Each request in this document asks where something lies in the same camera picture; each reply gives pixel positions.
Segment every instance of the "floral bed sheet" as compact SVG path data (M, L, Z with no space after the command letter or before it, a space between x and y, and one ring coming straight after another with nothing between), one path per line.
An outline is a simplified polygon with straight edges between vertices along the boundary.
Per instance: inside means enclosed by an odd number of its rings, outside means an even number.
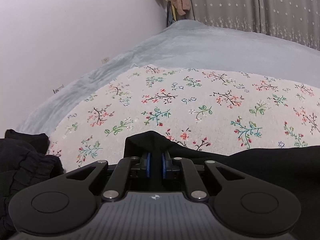
M134 67L81 101L50 136L66 172L117 163L125 139L154 130L223 155L320 144L320 89L244 72Z

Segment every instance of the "light blue blanket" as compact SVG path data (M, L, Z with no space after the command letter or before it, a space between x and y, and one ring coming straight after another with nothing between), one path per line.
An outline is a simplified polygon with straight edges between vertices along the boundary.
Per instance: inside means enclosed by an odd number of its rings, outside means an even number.
M39 106L16 130L50 135L81 100L132 66L147 64L255 73L320 88L317 50L260 33L183 20L70 83Z

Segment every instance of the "white wall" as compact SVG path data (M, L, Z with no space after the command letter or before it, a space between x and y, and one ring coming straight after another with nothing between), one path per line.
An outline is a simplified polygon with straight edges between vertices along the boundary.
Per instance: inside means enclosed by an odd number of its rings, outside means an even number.
M162 0L0 0L0 138L54 88L164 28Z

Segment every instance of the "electrical outlet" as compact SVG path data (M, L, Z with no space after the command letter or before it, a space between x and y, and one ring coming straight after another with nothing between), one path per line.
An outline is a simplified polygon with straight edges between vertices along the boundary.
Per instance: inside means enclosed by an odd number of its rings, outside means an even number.
M102 59L101 62L102 62L102 64L105 64L105 63L107 63L109 60L110 60L110 58L109 58L109 57L106 57L106 58Z
M61 85L61 86L57 87L56 89L54 89L53 92L56 94L56 93L58 93L58 92L59 92L61 89L63 89L63 88L64 88L64 86Z

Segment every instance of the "triangular cutout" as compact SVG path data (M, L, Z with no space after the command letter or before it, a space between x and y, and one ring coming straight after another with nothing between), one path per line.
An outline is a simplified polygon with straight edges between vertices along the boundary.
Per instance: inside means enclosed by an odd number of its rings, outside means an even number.
M94 166L90 166L88 168L80 169L78 172L67 176L67 179L85 180L95 168L96 167Z
M222 176L226 179L226 180L237 180L237 179L244 179L243 177L226 170L225 168L222 167L217 167L217 170L222 174Z

